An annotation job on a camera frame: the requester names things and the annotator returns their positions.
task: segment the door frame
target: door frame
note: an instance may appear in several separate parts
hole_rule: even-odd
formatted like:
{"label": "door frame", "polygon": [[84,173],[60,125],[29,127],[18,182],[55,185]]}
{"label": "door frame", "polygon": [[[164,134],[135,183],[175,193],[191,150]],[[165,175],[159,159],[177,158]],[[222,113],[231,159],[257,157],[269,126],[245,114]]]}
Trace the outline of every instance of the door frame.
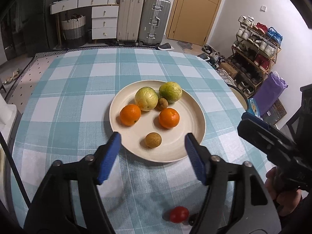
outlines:
{"label": "door frame", "polygon": [[[205,38],[204,43],[203,43],[202,45],[205,45],[206,42],[207,42],[207,39],[208,39],[208,37],[209,37],[209,35],[210,35],[211,29],[212,29],[212,27],[213,27],[213,24],[214,24],[214,22],[215,22],[215,20],[216,20],[216,15],[218,14],[221,1],[222,1],[222,0],[219,0],[219,2],[218,2],[218,5],[217,5],[217,7],[216,7],[215,14],[213,15],[213,20],[211,21],[211,24],[210,24],[210,26],[209,26],[209,28],[208,28],[207,33],[206,33],[206,38]],[[166,29],[166,37],[167,37],[167,38],[169,37],[169,34],[170,34],[170,29],[171,29],[172,21],[173,21],[173,18],[174,18],[174,12],[175,12],[176,7],[177,7],[177,2],[178,2],[178,0],[174,0],[174,2],[173,2],[173,4],[172,4],[172,9],[171,9],[171,12],[170,12],[169,21],[168,21],[168,25],[167,25],[167,29]]]}

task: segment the hand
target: hand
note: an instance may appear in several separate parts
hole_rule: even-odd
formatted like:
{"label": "hand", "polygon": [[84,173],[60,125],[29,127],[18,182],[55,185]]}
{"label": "hand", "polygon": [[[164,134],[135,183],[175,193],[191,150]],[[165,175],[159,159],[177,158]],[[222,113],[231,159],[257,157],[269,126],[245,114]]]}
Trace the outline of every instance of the hand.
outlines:
{"label": "hand", "polygon": [[266,189],[268,189],[269,194],[271,195],[272,200],[276,200],[276,202],[283,207],[283,209],[278,213],[280,216],[287,216],[291,212],[295,210],[298,206],[301,199],[301,190],[292,190],[285,191],[280,194],[277,194],[273,188],[273,179],[275,176],[276,167],[273,167],[266,173],[267,180],[264,183]]}

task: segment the tablecloth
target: tablecloth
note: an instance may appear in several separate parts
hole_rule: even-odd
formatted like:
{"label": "tablecloth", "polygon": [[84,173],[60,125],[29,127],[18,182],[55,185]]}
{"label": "tablecloth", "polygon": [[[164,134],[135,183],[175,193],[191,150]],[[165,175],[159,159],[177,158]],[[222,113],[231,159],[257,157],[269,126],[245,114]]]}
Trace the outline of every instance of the tablecloth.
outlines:
{"label": "tablecloth", "polygon": [[[207,62],[168,51],[93,49],[54,59],[23,113],[13,158],[30,200],[54,160],[78,161],[107,142],[112,133],[112,99],[123,87],[140,80],[180,84],[204,112],[207,128],[202,145],[225,161],[251,161],[264,178],[266,156],[237,134],[244,109]],[[27,207],[13,177],[11,187],[23,225]],[[229,183],[221,225],[228,218],[232,189]],[[188,158],[155,164],[122,148],[109,179],[98,190],[116,233],[141,234],[188,233],[190,226],[166,222],[163,214],[175,206],[197,213],[207,188],[196,180]],[[72,194],[77,222],[85,226],[76,182],[72,182]]]}

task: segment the laundry basket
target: laundry basket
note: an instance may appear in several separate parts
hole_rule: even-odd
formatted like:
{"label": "laundry basket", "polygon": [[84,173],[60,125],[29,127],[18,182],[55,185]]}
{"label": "laundry basket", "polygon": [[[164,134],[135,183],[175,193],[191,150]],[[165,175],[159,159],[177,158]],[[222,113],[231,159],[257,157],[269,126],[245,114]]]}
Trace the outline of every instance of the laundry basket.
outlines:
{"label": "laundry basket", "polygon": [[70,20],[62,21],[62,29],[68,48],[76,48],[86,43],[85,16],[72,15]]}

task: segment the orange fruit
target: orange fruit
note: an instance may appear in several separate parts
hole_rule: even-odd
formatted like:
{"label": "orange fruit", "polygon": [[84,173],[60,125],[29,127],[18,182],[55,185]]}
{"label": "orange fruit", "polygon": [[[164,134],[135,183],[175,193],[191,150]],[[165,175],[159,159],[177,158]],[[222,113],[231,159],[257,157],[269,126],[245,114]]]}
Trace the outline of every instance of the orange fruit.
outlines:
{"label": "orange fruit", "polygon": [[120,121],[126,126],[134,125],[141,117],[141,109],[134,104],[126,105],[119,114]]}
{"label": "orange fruit", "polygon": [[162,110],[159,114],[159,123],[164,128],[167,129],[174,128],[176,125],[179,124],[179,121],[180,121],[179,113],[172,108],[166,108]]}

